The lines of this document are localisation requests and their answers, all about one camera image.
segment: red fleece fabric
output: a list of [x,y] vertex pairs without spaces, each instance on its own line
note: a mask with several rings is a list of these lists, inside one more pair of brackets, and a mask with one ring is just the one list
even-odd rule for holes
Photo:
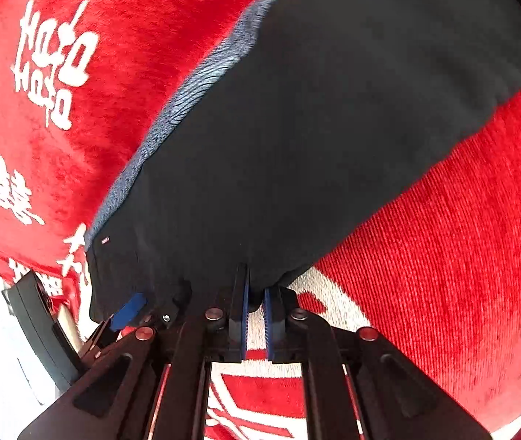
[[[0,155],[11,176],[13,171],[23,176],[32,192],[28,211],[44,225],[34,218],[23,224],[10,209],[0,207],[0,274],[9,282],[18,278],[8,265],[12,259],[62,278],[69,296],[57,297],[77,313],[79,265],[66,271],[56,261],[65,261],[74,248],[74,263],[85,258],[82,249],[63,240],[82,224],[91,224],[165,103],[253,0],[89,0],[74,26],[78,39],[88,32],[98,38],[85,68],[88,79],[76,87],[62,83],[61,73],[53,76],[56,89],[71,93],[68,130],[48,118],[28,91],[15,90],[10,69],[16,63],[20,20],[29,1],[0,0]],[[83,1],[33,0],[30,19],[40,12],[36,35],[41,23],[51,18],[58,25],[71,22]],[[55,31],[50,54],[59,42]],[[19,69],[23,71],[28,61],[28,80],[34,70],[49,78],[51,67],[39,67],[28,44],[25,40]],[[73,48],[65,47],[64,55]],[[82,51],[83,47],[72,66],[80,65]],[[48,95],[45,85],[41,95]]]
[[[33,57],[27,39],[15,67],[30,0],[0,0],[0,155],[8,173],[0,198],[6,187],[12,197],[0,205],[0,274],[12,283],[25,267],[44,273],[54,299],[75,315],[85,259],[72,236],[89,226],[165,102],[252,0],[84,1],[31,3],[39,25],[54,18],[60,28],[79,14],[72,25],[86,46],[69,65],[59,63],[68,76],[42,67],[42,51]],[[58,48],[55,32],[47,49]],[[16,91],[10,69],[19,74],[25,62],[39,71],[37,81],[53,77],[65,91],[57,112],[71,95],[70,128],[59,128],[28,90]],[[317,270],[331,296],[307,289],[307,307],[327,314],[346,296],[488,429],[521,414],[521,92]],[[275,377],[221,374],[208,436],[298,436],[299,382]]]

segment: dark gray fabric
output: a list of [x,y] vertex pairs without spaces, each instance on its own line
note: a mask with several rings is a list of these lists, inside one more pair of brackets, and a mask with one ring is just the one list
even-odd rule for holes
[[172,99],[167,102],[153,126],[144,137],[130,162],[112,184],[85,234],[88,249],[97,233],[128,196],[142,164],[159,148],[175,130],[191,108],[205,92],[232,66],[245,56],[256,42],[258,27],[275,0],[256,0],[239,18],[234,30],[205,58]]
[[515,0],[278,0],[98,233],[92,317],[289,281],[520,89]]

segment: gray textured trim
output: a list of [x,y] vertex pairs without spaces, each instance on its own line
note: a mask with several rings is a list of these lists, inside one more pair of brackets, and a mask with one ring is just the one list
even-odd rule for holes
[[85,234],[85,249],[122,205],[142,164],[161,146],[205,92],[245,56],[256,42],[258,28],[275,0],[256,0],[239,18],[232,33],[183,82],[154,121],[140,147],[119,174]]

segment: black metal frame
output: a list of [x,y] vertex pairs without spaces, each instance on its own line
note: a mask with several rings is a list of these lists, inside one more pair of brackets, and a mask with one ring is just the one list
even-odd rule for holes
[[[212,363],[245,357],[248,283],[241,265],[205,312],[169,328],[151,318],[106,345],[100,326],[80,379],[19,440],[202,439]],[[301,363],[309,440],[358,439],[357,418],[366,440],[491,438],[373,328],[332,328],[278,286],[266,290],[264,314],[270,360]]]

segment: screw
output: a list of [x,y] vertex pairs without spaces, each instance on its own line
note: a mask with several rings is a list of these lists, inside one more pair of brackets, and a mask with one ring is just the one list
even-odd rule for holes
[[205,311],[205,317],[208,321],[218,321],[223,317],[223,311],[218,307],[211,307]]
[[140,327],[136,329],[136,339],[139,341],[148,341],[154,335],[154,331],[150,327]]
[[301,309],[300,307],[296,307],[293,311],[291,311],[291,317],[295,319],[296,321],[305,321],[307,319],[309,314],[304,309]]
[[378,331],[373,327],[363,327],[358,330],[358,335],[363,341],[373,342],[378,339]]

